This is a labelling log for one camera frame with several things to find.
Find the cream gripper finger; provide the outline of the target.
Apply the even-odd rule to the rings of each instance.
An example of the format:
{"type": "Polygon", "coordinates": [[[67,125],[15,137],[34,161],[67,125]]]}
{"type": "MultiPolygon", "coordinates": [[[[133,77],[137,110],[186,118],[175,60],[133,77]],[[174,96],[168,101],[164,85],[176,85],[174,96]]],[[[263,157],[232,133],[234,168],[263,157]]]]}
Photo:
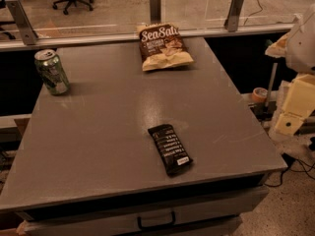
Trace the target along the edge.
{"type": "Polygon", "coordinates": [[[275,130],[283,135],[293,136],[302,126],[304,120],[298,116],[282,113],[276,122],[275,130]]]}

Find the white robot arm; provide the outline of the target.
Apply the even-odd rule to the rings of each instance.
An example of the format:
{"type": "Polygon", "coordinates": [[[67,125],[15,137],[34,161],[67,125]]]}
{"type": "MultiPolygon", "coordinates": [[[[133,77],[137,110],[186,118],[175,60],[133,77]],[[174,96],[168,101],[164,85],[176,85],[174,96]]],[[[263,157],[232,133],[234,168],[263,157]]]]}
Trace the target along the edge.
{"type": "Polygon", "coordinates": [[[293,136],[315,110],[315,4],[265,54],[283,57],[286,66],[297,73],[275,124],[278,133],[293,136]]]}

